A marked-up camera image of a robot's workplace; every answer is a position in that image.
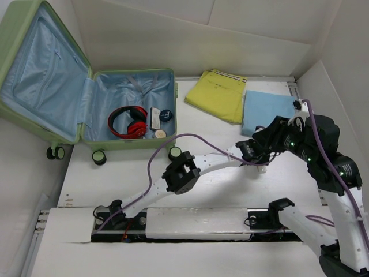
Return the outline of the light blue cloth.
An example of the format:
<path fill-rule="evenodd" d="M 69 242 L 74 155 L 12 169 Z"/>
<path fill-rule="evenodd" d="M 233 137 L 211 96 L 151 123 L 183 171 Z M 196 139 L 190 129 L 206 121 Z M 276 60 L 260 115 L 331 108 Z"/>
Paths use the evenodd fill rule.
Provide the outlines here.
<path fill-rule="evenodd" d="M 295 114 L 293 96 L 246 91 L 242 135 L 251 137 L 257 126 L 267 127 L 276 116 L 291 118 Z"/>

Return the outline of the yellow shorts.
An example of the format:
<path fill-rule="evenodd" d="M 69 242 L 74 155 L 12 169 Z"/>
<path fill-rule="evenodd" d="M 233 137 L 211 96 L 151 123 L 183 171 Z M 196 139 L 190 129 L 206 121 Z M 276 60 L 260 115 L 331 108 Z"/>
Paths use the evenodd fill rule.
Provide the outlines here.
<path fill-rule="evenodd" d="M 246 83 L 242 76 L 216 69 L 204 71 L 185 102 L 223 121 L 241 124 Z"/>

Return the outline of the orange white tube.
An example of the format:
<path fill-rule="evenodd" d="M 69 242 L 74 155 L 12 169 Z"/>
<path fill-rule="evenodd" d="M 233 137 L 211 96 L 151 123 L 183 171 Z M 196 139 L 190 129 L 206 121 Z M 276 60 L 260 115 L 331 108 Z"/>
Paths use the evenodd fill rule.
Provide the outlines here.
<path fill-rule="evenodd" d="M 258 166 L 258 167 L 257 167 L 257 170 L 258 170 L 258 172 L 259 172 L 260 174 L 264 174 L 264 173 L 266 173 L 266 172 L 267 172 L 267 168 L 266 168 L 266 166 Z"/>

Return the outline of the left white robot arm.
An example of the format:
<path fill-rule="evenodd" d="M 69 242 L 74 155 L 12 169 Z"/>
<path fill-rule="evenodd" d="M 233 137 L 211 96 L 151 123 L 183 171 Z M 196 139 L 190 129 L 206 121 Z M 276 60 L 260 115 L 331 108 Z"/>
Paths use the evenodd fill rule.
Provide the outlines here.
<path fill-rule="evenodd" d="M 212 171 L 243 165 L 266 166 L 275 155 L 261 152 L 253 140 L 239 141 L 231 147 L 214 153 L 192 155 L 184 151 L 167 166 L 160 179 L 149 180 L 149 187 L 126 201 L 115 200 L 108 207 L 109 216 L 104 221 L 114 229 L 122 229 L 131 218 L 156 201 L 189 192 L 198 179 Z"/>

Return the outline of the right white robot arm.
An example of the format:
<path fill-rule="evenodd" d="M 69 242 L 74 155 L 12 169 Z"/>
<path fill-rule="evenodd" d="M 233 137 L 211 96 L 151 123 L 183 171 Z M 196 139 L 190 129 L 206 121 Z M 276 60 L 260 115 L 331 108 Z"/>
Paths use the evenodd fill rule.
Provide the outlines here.
<path fill-rule="evenodd" d="M 288 151 L 307 163 L 331 213 L 336 235 L 309 220 L 288 198 L 272 201 L 263 221 L 286 227 L 316 254 L 326 276 L 368 276 L 368 219 L 357 164 L 338 152 L 340 129 L 323 115 L 275 117 L 257 126 L 251 145 L 258 157 Z"/>

